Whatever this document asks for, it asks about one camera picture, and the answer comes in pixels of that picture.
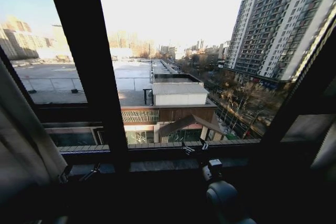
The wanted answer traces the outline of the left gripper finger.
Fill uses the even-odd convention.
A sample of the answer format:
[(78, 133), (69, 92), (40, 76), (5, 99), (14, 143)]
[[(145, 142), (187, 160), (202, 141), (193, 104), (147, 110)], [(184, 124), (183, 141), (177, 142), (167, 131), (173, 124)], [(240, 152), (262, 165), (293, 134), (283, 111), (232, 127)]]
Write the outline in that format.
[(60, 184), (66, 184), (69, 181), (69, 176), (71, 175), (72, 166), (67, 165), (63, 172), (58, 176), (58, 182)]
[(85, 182), (85, 181), (88, 181), (89, 179), (101, 174), (101, 163), (96, 163), (94, 166), (93, 166), (93, 169), (90, 170), (89, 173), (85, 174), (84, 176), (82, 176), (79, 181), (80, 182)]

